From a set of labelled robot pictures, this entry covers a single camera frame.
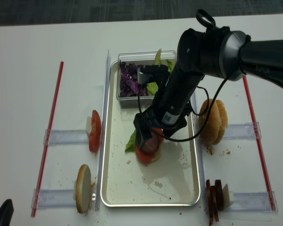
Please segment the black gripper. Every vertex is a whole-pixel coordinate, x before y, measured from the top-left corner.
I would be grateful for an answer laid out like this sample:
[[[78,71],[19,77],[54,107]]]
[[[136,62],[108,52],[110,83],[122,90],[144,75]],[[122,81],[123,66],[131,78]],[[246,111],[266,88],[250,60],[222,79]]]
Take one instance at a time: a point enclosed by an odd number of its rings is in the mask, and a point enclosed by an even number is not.
[[[152,138],[154,129],[162,129],[163,137],[170,137],[187,126],[185,117],[192,112],[192,73],[173,70],[166,82],[158,86],[152,104],[143,112],[136,114],[136,144],[141,147]]]

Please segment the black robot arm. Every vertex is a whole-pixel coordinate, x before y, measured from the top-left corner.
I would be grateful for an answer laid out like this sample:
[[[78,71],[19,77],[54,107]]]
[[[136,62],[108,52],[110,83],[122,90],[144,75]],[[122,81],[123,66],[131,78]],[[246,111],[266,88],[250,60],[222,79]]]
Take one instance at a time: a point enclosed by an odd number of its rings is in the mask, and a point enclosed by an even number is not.
[[[138,69],[140,85],[155,82],[158,91],[152,104],[136,114],[135,143],[142,148],[155,128],[163,138],[185,127],[192,107],[190,98],[200,81],[210,75],[224,81],[237,81],[246,74],[258,76],[283,88],[283,40],[251,41],[241,31],[228,27],[206,32],[186,30],[178,43],[177,61],[169,72],[165,65]]]

